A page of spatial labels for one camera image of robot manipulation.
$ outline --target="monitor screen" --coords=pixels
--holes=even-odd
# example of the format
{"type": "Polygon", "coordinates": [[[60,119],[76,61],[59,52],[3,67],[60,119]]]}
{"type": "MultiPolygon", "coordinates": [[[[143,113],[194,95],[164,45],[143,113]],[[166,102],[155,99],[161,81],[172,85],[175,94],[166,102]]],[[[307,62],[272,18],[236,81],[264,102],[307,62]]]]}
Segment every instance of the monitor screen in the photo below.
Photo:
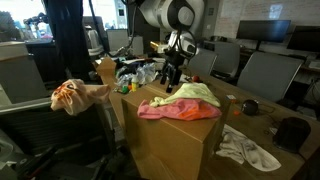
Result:
{"type": "Polygon", "coordinates": [[[287,48],[320,52],[320,26],[296,26],[287,48]]]}
{"type": "Polygon", "coordinates": [[[290,20],[240,21],[237,39],[282,42],[290,20]]]}

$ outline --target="cardboard box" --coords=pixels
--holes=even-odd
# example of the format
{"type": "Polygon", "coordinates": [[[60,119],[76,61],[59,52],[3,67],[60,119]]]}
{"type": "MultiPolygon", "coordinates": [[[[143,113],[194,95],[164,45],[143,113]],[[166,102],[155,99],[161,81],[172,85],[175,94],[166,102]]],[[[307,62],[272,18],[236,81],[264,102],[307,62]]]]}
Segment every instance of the cardboard box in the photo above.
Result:
{"type": "Polygon", "coordinates": [[[104,58],[100,65],[96,68],[98,75],[101,77],[104,84],[108,84],[111,88],[114,88],[116,85],[115,79],[115,68],[116,63],[109,57],[104,58]]]}
{"type": "Polygon", "coordinates": [[[198,179],[200,169],[218,144],[223,124],[217,121],[219,118],[191,122],[140,119],[140,103],[170,96],[165,88],[156,81],[122,98],[128,145],[143,178],[198,179]]]}

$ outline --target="pink fabric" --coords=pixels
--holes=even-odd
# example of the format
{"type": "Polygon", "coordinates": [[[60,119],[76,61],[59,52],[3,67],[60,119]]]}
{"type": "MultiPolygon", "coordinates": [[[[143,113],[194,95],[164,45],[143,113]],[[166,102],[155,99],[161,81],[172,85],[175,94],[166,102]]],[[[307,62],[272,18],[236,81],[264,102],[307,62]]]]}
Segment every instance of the pink fabric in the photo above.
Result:
{"type": "Polygon", "coordinates": [[[221,111],[201,99],[177,99],[174,103],[151,107],[149,102],[144,100],[138,109],[138,116],[143,119],[160,119],[163,117],[196,120],[203,118],[214,118],[221,115],[221,111]]]}

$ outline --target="white towel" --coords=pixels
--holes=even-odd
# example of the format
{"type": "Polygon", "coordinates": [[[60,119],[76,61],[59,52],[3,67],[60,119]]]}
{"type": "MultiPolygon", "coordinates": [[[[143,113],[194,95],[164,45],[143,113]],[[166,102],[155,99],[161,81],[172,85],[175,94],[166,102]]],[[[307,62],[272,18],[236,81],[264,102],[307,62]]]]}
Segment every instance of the white towel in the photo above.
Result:
{"type": "Polygon", "coordinates": [[[230,157],[240,164],[247,160],[253,167],[265,172],[281,167],[280,162],[270,153],[232,127],[225,125],[222,136],[223,141],[217,155],[230,157]]]}
{"type": "Polygon", "coordinates": [[[152,107],[167,105],[175,102],[179,98],[199,98],[216,107],[220,107],[218,98],[216,98],[207,85],[203,83],[184,83],[174,95],[166,99],[155,97],[149,105],[152,107]]]}

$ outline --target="window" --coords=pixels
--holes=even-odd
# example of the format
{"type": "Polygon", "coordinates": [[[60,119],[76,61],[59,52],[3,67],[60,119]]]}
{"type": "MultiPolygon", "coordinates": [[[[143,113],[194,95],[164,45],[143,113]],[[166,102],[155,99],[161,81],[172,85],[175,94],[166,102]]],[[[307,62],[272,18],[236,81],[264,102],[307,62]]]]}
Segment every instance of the window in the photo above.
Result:
{"type": "MultiPolygon", "coordinates": [[[[30,24],[31,31],[28,31],[27,26],[24,24],[24,19],[38,16],[39,13],[45,13],[41,0],[1,0],[0,11],[2,11],[2,14],[6,12],[10,13],[14,27],[20,32],[18,37],[8,35],[11,36],[11,40],[52,38],[49,24],[39,23],[37,24],[37,27],[34,24],[30,24]]],[[[5,24],[2,24],[1,26],[4,29],[8,28],[5,24]]]]}
{"type": "MultiPolygon", "coordinates": [[[[127,11],[121,0],[92,0],[92,5],[105,29],[127,29],[127,11]]],[[[91,15],[89,0],[83,0],[83,16],[91,15]]]]}

